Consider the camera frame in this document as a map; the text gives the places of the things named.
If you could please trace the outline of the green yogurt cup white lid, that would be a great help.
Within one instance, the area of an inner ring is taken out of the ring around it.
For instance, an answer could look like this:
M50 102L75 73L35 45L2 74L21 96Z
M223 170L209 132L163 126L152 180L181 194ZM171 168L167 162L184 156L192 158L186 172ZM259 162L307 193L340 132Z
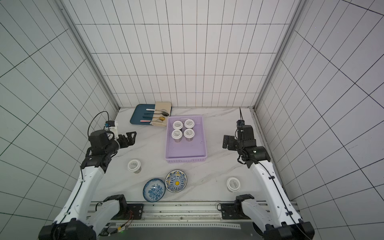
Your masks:
M175 121L175 122L173 122L173 128L174 128L174 130L182 130L183 127L184 127L183 122L181 122L181 121Z

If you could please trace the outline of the purple perforated plastic basket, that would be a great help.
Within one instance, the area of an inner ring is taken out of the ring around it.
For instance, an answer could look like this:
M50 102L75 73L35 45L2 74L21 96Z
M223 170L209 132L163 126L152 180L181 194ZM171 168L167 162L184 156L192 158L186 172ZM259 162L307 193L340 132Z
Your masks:
M180 142L176 142L172 137L174 130L173 123L186 120L194 121L193 130L195 136L191 141L185 137L181 138ZM202 162L207 158L207 146L204 131L204 121L202 115L186 115L186 116L171 116L167 122L167 139L165 159L168 163L190 163Z

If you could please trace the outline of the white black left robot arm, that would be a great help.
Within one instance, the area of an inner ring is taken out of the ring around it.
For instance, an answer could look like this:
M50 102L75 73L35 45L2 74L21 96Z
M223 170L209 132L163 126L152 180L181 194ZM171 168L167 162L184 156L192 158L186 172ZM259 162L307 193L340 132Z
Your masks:
M136 135L136 132L119 135L117 127L89 135L91 146L81 164L74 190L53 223L42 227L40 240L96 240L112 218L123 218L128 214L124 195L106 198L91 216L88 216L88 209L112 158L119 149L134 145Z

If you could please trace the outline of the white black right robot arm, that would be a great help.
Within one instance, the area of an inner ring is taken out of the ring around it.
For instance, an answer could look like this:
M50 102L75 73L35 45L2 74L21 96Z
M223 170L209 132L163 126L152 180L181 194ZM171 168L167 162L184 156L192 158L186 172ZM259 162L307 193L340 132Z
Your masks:
M292 206L274 170L271 158L263 146L257 146L254 130L243 120L237 121L235 136L225 135L223 149L236 151L238 163L247 166L266 196L269 210L261 207L250 195L240 195L234 202L238 216L252 220L253 228L264 240L311 240L315 230L303 221Z

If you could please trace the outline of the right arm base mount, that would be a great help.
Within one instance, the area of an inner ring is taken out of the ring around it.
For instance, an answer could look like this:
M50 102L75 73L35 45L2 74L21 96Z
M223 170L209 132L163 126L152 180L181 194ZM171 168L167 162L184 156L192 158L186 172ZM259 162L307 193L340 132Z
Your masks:
M239 220L241 217L236 212L235 204L224 203L218 205L218 210L222 214L223 220Z

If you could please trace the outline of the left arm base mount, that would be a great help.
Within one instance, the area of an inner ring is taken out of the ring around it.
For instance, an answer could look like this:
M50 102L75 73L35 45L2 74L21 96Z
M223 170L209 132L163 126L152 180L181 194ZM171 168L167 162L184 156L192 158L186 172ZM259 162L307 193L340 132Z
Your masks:
M128 221L131 220L141 220L144 210L144 204L127 204L123 210L122 214L119 216L119 219Z

